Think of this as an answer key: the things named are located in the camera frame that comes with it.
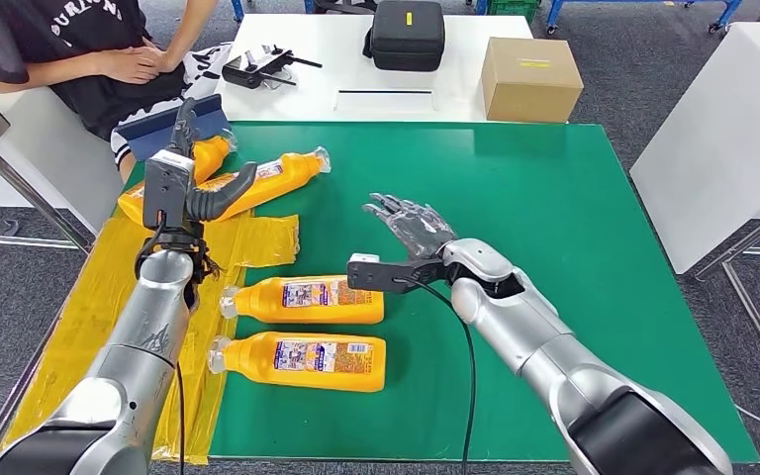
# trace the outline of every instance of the bottle cap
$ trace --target bottle cap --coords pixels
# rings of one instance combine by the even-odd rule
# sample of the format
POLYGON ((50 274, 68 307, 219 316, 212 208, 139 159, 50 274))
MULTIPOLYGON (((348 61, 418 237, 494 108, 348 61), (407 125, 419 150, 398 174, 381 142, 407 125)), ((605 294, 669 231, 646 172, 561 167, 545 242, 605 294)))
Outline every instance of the bottle cap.
POLYGON ((220 294, 220 313, 223 314, 223 318, 233 319, 238 315, 238 311, 235 310, 235 295, 239 290, 237 285, 230 285, 220 294))
POLYGON ((226 371, 226 357, 223 351, 232 341, 225 336, 217 336, 208 348, 208 369, 214 374, 226 371))
POLYGON ((328 150, 323 146, 317 146, 316 149, 313 150, 313 155, 315 155, 320 161, 319 171, 321 171, 321 173, 331 173, 331 155, 328 153, 328 150))
POLYGON ((226 143, 229 146, 229 153, 238 151, 238 138, 230 129, 223 129, 220 131, 220 137, 226 140, 226 143))

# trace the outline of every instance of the person's hand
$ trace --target person's hand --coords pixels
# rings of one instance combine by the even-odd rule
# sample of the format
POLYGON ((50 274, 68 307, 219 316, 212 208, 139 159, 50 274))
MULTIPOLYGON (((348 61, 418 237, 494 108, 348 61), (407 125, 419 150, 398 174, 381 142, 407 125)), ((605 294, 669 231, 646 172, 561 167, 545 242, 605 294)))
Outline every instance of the person's hand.
POLYGON ((112 49, 95 53, 98 73, 130 84, 147 84, 160 72, 155 54, 140 48, 112 49))
POLYGON ((167 51, 157 47, 153 42, 146 38, 143 38, 142 40, 144 46, 135 48, 135 52, 136 54, 143 54, 147 57, 154 57, 155 67, 158 69, 158 72, 173 72, 173 70, 179 66, 179 61, 174 61, 167 51))

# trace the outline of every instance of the person's arm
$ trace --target person's arm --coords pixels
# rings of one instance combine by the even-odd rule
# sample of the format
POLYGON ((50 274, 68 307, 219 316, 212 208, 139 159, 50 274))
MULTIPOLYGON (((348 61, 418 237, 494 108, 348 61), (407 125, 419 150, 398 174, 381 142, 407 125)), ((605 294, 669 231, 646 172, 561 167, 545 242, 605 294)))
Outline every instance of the person's arm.
POLYGON ((86 76, 104 75, 131 84, 146 84, 158 75, 157 57, 149 51, 97 51, 52 62, 26 64, 29 80, 21 84, 0 81, 0 94, 51 86, 86 76))
POLYGON ((59 61, 27 64, 28 76, 30 78, 28 82, 24 84, 0 82, 0 94, 50 86, 70 81, 71 79, 94 75, 97 73, 97 61, 93 60, 93 58, 92 53, 89 53, 59 61))
POLYGON ((159 67, 161 72, 170 72, 182 62, 182 58, 199 39, 216 6, 217 0, 188 0, 182 23, 164 52, 164 65, 159 67))

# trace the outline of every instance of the green crate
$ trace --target green crate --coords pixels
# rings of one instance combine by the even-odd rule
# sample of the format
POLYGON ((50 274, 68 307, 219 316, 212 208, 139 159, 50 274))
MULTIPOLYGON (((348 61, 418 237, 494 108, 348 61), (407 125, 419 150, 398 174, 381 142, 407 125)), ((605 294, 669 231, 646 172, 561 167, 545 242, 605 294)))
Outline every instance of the green crate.
POLYGON ((488 15, 522 15, 531 25, 539 0, 491 0, 488 2, 488 15))

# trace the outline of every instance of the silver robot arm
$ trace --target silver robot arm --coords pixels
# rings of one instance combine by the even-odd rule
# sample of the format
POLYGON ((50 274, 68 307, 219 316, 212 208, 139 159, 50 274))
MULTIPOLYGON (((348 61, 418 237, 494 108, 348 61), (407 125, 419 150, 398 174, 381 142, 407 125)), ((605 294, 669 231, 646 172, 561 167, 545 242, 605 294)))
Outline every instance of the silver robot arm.
POLYGON ((579 475, 731 475, 715 440, 664 395, 623 376, 584 346, 525 273, 478 239, 457 239, 429 205, 371 195, 363 209, 410 261, 355 254, 348 286, 406 293, 443 280, 453 310, 534 391, 579 475))
POLYGON ((0 455, 1 474, 146 474, 190 312, 193 261, 160 250, 82 380, 39 428, 0 455))
MULTIPOLYGON (((193 186, 191 121, 179 108, 170 145, 144 166, 143 224, 155 231, 136 260, 136 286, 83 378, 37 429, 0 454, 0 475, 145 475, 197 286, 218 269, 201 222, 252 184, 246 163, 218 192, 193 186)), ((104 289, 97 298, 104 298, 104 289)))
POLYGON ((449 242, 450 300, 509 369, 533 390, 558 428, 579 475, 730 475, 721 447, 664 395, 621 375, 584 346, 518 267, 478 239, 449 242), (495 297, 498 286, 520 284, 495 297))

